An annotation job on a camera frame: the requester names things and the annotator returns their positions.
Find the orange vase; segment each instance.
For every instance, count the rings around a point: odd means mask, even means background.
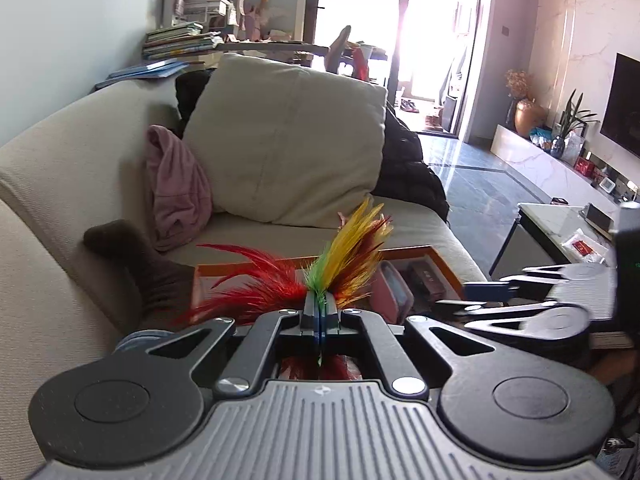
[[[516,106],[516,131],[519,136],[529,139],[533,128],[542,126],[545,122],[545,109],[537,105],[535,100],[523,99]]]

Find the floor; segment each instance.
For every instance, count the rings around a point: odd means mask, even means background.
[[[409,127],[412,132],[421,132],[425,129],[424,118],[427,115],[438,114],[438,109],[432,101],[421,101],[420,99],[411,99],[414,102],[415,107],[418,109],[418,113],[405,112],[399,107],[396,108],[396,115],[398,118]]]
[[[447,193],[453,234],[489,277],[518,202],[549,203],[550,198],[489,149],[444,137],[420,135],[420,140],[424,161]]]

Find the beige couch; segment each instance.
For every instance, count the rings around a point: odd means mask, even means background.
[[[113,349],[135,329],[139,297],[120,269],[80,243],[85,229],[126,218],[146,229],[143,139],[177,120],[173,81],[122,82],[89,95],[0,148],[0,478],[28,475],[42,457],[27,406],[48,378]],[[431,244],[460,280],[484,277],[440,218],[383,200],[389,246]],[[172,251],[185,264],[228,260],[198,242],[244,244],[283,256],[317,254],[330,229],[215,215],[198,239]]]

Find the colorful feather toy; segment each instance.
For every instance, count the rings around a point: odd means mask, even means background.
[[[365,200],[338,231],[334,241],[306,270],[305,281],[296,276],[296,268],[288,260],[268,253],[236,245],[202,244],[220,251],[242,254],[254,264],[218,280],[213,288],[240,274],[251,276],[251,282],[220,290],[209,300],[192,307],[186,314],[189,324],[217,316],[229,316],[240,324],[251,323],[265,312],[281,308],[300,308],[306,292],[312,290],[319,299],[329,291],[338,308],[344,308],[362,297],[360,290],[369,281],[380,260],[378,251],[389,232],[390,219],[382,216],[382,205],[370,208]]]

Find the pink cloth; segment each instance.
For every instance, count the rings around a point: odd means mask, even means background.
[[[156,250],[192,241],[211,216],[211,188],[193,153],[164,126],[146,131],[146,175]]]

